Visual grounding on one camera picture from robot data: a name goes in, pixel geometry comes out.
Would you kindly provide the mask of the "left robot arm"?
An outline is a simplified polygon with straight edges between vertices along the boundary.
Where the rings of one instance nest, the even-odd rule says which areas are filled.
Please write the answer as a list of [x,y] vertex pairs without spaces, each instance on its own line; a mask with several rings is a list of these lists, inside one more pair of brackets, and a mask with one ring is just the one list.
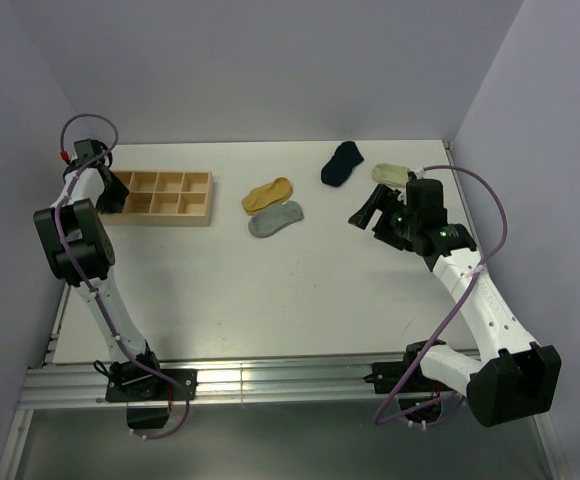
[[111,155],[103,142],[80,140],[75,148],[59,198],[34,213],[34,225],[52,273],[73,287],[92,313],[108,347],[111,371],[136,367],[129,388],[142,399],[153,399],[163,391],[165,375],[121,298],[114,249],[99,217],[120,213],[129,190],[110,171]]

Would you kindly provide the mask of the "light grey sock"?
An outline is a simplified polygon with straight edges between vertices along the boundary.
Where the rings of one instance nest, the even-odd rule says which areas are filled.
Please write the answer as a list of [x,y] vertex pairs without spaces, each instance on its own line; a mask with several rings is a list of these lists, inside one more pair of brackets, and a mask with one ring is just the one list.
[[248,231],[255,238],[268,238],[303,219],[303,209],[297,202],[274,203],[249,220]]

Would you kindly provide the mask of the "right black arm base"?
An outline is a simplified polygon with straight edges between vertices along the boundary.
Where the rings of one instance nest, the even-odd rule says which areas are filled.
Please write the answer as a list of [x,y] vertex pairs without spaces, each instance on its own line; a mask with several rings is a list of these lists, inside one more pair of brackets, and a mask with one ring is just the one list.
[[[371,365],[371,371],[363,377],[365,383],[371,384],[374,393],[378,395],[389,394],[397,385],[403,374],[406,372],[408,365],[405,361],[396,362],[375,362]],[[410,409],[420,404],[438,398],[442,393],[443,387],[437,381],[429,380],[420,373],[413,373],[400,390],[401,393],[414,394],[422,393],[418,398],[403,398],[398,400],[401,410]],[[415,423],[423,421],[437,421],[442,413],[442,405],[437,403],[406,415],[408,420]]]

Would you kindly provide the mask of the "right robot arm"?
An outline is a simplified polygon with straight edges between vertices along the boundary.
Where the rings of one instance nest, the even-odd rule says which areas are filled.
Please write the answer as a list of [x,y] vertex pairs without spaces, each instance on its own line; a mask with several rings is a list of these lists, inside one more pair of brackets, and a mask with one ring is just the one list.
[[422,426],[436,422],[439,403],[451,394],[485,427],[550,410],[561,357],[507,306],[469,230],[449,223],[440,181],[413,177],[403,191],[379,184],[348,222],[421,257],[455,302],[429,340],[407,346],[397,363],[374,365],[364,379],[390,400],[402,390],[438,394],[400,417]]

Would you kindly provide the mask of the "mustard yellow sock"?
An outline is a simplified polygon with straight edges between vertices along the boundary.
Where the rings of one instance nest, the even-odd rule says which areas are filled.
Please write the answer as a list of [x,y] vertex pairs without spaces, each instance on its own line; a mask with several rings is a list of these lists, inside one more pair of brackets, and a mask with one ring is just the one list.
[[293,187],[286,177],[278,177],[273,181],[252,189],[241,201],[247,215],[255,215],[275,203],[287,201],[293,194]]

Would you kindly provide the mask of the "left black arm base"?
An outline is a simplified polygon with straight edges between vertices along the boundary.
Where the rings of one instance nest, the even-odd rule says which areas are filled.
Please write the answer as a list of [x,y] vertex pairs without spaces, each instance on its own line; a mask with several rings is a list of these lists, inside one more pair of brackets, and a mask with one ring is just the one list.
[[195,398],[197,371],[195,369],[164,369],[161,373],[181,386],[146,372],[132,362],[115,362],[106,366],[93,362],[95,371],[107,380],[105,401],[126,403],[126,424],[134,433],[158,434],[170,419],[173,403],[189,403]]

